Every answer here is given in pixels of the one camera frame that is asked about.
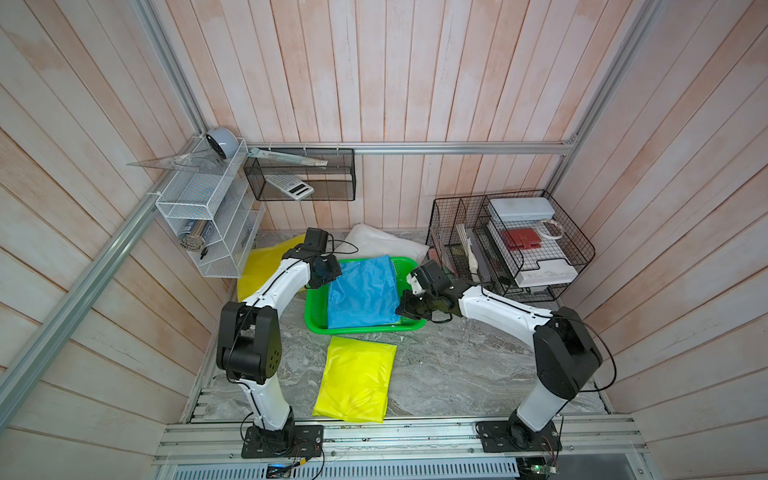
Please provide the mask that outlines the blue raincoat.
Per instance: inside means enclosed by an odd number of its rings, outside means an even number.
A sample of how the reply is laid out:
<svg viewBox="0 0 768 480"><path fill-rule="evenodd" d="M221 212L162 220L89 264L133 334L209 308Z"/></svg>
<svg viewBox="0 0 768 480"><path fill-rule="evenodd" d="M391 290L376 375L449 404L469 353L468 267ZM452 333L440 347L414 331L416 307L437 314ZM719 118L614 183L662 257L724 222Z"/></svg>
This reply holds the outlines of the blue raincoat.
<svg viewBox="0 0 768 480"><path fill-rule="evenodd" d="M397 277L389 256L346 262L328 290L329 329L365 329L399 321Z"/></svg>

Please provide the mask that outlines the neon yellow raincoat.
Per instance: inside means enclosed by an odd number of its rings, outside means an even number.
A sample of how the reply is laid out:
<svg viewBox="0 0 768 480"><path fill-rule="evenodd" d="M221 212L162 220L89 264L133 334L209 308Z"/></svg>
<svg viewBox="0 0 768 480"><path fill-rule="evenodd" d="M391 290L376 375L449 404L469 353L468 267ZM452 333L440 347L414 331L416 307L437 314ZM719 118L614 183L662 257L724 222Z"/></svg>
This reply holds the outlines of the neon yellow raincoat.
<svg viewBox="0 0 768 480"><path fill-rule="evenodd" d="M382 423L397 347L332 337L312 415L351 423Z"/></svg>

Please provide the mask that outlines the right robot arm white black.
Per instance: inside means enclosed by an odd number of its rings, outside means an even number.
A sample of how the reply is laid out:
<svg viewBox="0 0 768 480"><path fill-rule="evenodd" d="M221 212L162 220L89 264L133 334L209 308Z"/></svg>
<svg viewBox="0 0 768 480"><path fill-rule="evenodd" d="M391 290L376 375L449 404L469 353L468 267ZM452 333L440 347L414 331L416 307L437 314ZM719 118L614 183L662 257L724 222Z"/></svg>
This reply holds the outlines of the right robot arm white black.
<svg viewBox="0 0 768 480"><path fill-rule="evenodd" d="M441 312L479 321L528 345L534 352L537 380L510 416L509 431L527 439L542 432L573 400L603 364L600 349L578 313L551 311L494 294L480 284L451 279L430 260L407 276L396 313L414 320Z"/></svg>

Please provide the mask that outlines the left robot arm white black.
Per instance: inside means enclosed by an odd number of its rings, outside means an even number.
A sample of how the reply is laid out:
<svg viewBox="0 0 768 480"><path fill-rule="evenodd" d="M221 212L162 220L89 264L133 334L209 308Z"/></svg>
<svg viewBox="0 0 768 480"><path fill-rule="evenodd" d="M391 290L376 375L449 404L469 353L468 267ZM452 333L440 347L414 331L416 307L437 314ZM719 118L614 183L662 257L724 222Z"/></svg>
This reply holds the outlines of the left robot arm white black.
<svg viewBox="0 0 768 480"><path fill-rule="evenodd" d="M227 381L244 392L260 433L286 436L293 422L277 378L282 358L280 316L301 289L318 289L341 275L340 263L328 249L330 242L328 232L308 229L304 241L282 255L264 285L221 310L216 364Z"/></svg>

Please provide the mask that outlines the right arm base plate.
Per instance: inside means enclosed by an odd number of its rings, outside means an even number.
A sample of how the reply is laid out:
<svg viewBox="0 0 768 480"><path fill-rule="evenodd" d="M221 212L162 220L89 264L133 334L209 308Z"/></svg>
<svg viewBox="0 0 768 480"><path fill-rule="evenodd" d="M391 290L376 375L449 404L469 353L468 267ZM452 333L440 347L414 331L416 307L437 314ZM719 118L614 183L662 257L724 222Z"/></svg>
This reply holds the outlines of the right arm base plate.
<svg viewBox="0 0 768 480"><path fill-rule="evenodd" d="M481 421L475 424L475 431L485 453L558 453L562 449L553 421L538 432L518 420Z"/></svg>

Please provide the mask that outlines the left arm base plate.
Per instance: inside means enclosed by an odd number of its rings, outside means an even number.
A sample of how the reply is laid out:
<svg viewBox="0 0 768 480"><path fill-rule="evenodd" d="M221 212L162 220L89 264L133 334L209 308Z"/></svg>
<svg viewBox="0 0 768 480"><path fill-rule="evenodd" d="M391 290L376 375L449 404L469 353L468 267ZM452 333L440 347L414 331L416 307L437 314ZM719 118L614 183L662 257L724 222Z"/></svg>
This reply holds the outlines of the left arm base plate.
<svg viewBox="0 0 768 480"><path fill-rule="evenodd" d="M241 457L263 458L304 458L321 456L324 427L320 425L287 425L283 430L268 431L255 425L244 435Z"/></svg>

